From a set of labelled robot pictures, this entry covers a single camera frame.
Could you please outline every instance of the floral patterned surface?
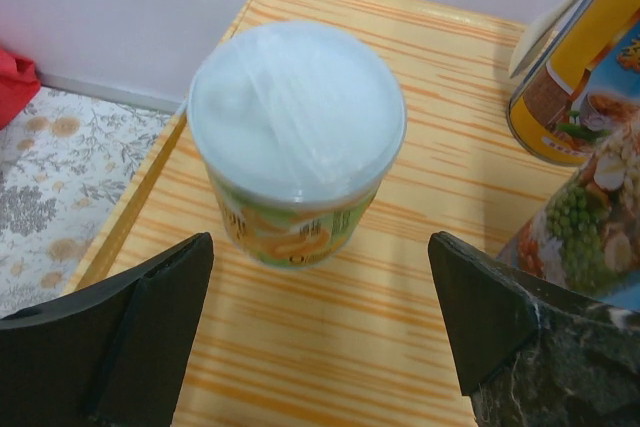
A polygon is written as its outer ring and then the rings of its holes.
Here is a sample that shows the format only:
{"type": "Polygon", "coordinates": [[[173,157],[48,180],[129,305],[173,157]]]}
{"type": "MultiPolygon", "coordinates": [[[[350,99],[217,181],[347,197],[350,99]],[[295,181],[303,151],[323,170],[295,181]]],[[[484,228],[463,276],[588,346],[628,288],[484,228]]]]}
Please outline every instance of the floral patterned surface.
{"type": "Polygon", "coordinates": [[[168,119],[43,88],[0,131],[0,318],[60,294],[168,119]]]}

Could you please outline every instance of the white spoon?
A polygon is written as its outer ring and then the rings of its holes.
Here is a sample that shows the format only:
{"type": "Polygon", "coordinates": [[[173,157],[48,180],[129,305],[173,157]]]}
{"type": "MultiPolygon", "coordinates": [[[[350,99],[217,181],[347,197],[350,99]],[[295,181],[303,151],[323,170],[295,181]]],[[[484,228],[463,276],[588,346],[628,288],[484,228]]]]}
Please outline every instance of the white spoon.
{"type": "Polygon", "coordinates": [[[565,0],[556,8],[538,17],[527,27],[511,54],[509,77],[518,75],[538,56],[549,40],[553,26],[575,1],[565,0]]]}

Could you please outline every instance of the wooden tray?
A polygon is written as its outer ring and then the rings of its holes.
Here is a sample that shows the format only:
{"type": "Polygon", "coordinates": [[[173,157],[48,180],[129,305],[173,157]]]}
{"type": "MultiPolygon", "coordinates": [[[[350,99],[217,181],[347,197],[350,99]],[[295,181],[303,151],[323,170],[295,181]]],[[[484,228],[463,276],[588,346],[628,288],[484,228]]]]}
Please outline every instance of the wooden tray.
{"type": "Polygon", "coordinates": [[[314,19],[372,46],[400,80],[405,145],[354,238],[285,273],[229,241],[184,117],[174,118],[67,292],[198,231],[216,264],[175,426],[473,425],[426,245],[449,231],[495,254],[570,170],[527,154],[505,108],[519,25],[420,0],[249,0],[225,38],[314,19]]]}

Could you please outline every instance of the wood grain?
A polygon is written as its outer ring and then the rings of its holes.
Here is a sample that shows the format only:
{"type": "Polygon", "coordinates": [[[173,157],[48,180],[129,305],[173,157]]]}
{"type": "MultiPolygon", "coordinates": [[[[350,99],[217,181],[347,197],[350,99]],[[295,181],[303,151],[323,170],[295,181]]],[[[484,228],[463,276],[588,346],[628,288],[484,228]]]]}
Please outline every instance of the wood grain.
{"type": "Polygon", "coordinates": [[[506,125],[517,82],[506,69],[522,28],[419,0],[249,0],[227,37],[285,19],[353,33],[404,89],[406,142],[350,244],[298,273],[244,256],[223,231],[190,131],[176,119],[67,290],[209,231],[216,264],[175,426],[474,425],[426,245],[446,230],[495,254],[570,173],[526,153],[506,125]],[[153,174],[171,132],[179,139],[153,174]],[[146,201],[127,211],[146,175],[146,201]],[[123,216],[130,231],[110,246],[123,216]],[[105,248],[115,260],[100,266],[105,248]]]}

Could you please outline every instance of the food container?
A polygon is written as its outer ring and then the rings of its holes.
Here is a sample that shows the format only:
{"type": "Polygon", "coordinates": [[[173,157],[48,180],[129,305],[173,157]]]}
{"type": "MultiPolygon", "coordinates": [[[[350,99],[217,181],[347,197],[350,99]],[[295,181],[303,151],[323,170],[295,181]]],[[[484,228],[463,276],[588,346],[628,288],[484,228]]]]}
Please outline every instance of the food container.
{"type": "Polygon", "coordinates": [[[598,146],[498,259],[640,311],[640,115],[598,146]]]}
{"type": "Polygon", "coordinates": [[[187,104],[225,229],[250,256],[297,269],[351,237],[404,140],[402,91],[337,28],[274,22],[235,35],[187,104]]]}
{"type": "Polygon", "coordinates": [[[516,89],[515,137],[534,155],[579,165],[640,108],[640,0],[583,0],[516,89]]]}

